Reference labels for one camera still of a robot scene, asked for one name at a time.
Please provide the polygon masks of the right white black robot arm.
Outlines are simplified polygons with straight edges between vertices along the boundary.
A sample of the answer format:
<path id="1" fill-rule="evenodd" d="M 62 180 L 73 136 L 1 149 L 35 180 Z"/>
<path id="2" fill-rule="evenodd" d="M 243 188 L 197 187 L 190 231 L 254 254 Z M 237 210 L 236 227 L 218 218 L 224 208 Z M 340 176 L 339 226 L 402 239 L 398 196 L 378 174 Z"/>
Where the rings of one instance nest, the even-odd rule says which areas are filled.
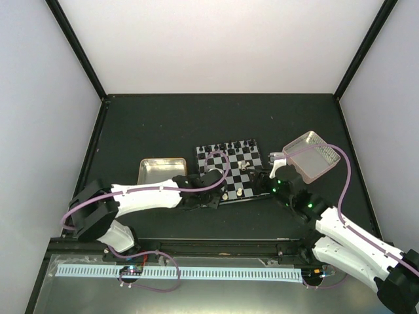
<path id="1" fill-rule="evenodd" d="M 330 264 L 373 290 L 393 313 L 416 313 L 418 253 L 378 239 L 345 217 L 337 207 L 309 191 L 292 166 L 249 174 L 257 192 L 269 193 L 311 234 L 297 248 L 299 259 Z"/>

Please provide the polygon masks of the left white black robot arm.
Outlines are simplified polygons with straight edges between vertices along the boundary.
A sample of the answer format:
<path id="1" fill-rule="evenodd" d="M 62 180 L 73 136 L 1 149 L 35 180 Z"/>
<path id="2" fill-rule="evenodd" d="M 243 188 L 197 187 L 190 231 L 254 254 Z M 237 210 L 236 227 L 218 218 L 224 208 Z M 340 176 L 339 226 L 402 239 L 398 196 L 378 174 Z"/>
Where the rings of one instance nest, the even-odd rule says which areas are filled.
<path id="1" fill-rule="evenodd" d="M 133 261 L 141 246 L 134 228 L 119 222 L 119 217 L 152 209 L 218 208 L 227 186 L 227 173 L 211 169 L 203 176 L 177 175 L 159 183 L 135 186 L 96 180 L 71 200 L 69 214 L 62 223 L 78 241 L 99 241 L 126 261 Z"/>

